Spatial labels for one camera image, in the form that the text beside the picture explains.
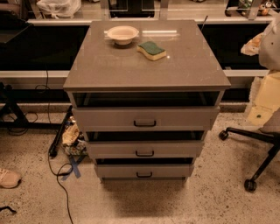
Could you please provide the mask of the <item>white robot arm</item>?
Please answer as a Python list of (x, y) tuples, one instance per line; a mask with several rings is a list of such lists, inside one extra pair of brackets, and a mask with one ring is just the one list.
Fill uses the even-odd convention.
[(254, 79), (246, 109), (247, 120), (262, 127), (280, 109), (280, 15), (246, 43), (241, 53), (258, 55), (259, 64), (269, 70), (262, 79)]

